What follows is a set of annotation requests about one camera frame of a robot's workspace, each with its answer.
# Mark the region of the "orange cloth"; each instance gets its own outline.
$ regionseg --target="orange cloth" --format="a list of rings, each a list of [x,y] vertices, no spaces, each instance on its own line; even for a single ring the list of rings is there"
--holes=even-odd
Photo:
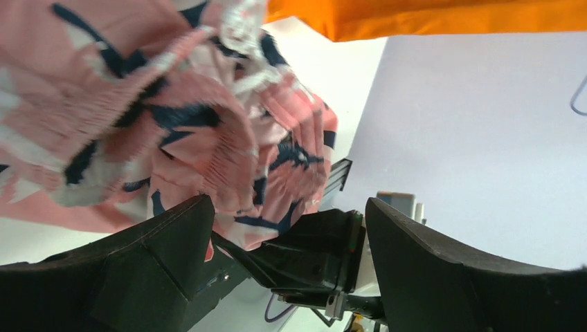
[[[587,0],[270,0],[333,42],[392,35],[587,30]]]

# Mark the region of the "pink fabric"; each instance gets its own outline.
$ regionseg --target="pink fabric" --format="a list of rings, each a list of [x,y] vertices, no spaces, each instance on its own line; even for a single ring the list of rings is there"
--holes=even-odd
[[[254,64],[223,54],[210,38],[239,3],[211,1],[200,18],[207,26],[193,28],[170,0],[61,1],[125,59],[136,50],[147,57],[117,77],[104,44],[60,19],[52,2],[2,1],[0,216],[117,232],[152,217],[155,205],[166,210],[207,194],[214,231],[251,250],[317,211],[330,170],[323,133],[336,131],[336,116],[283,64],[280,82],[231,93]],[[141,100],[140,115],[115,126],[160,77],[165,84]],[[166,126],[198,105],[219,122]],[[88,165],[72,183],[68,169],[88,147]],[[285,147],[294,157],[282,160]],[[141,181],[148,185],[125,189]]]

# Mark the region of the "crumpled cloth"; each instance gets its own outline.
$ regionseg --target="crumpled cloth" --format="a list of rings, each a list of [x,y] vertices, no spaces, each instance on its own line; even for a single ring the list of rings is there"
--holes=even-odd
[[[317,211],[336,116],[265,5],[2,1],[0,216],[117,232],[207,194],[252,250]]]

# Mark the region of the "gray floor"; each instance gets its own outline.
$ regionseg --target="gray floor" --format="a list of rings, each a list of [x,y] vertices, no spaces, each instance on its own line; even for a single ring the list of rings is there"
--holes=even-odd
[[[271,293],[255,281],[245,280],[220,301],[216,309],[207,314],[190,332],[278,332],[289,316],[272,324],[265,322],[265,308],[270,296]],[[269,316],[277,315],[286,307],[286,304],[273,301]]]

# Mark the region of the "purple cable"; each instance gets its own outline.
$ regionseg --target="purple cable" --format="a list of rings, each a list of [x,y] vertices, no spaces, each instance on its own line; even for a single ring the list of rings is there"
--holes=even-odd
[[[273,298],[275,294],[271,294],[271,298],[269,299],[269,303],[267,304],[267,308],[265,309],[265,322],[274,323],[278,320],[282,319],[285,315],[287,315],[290,311],[294,309],[293,305],[288,306],[284,311],[282,311],[279,315],[275,317],[269,317],[269,309],[271,308],[271,303],[273,303]]]

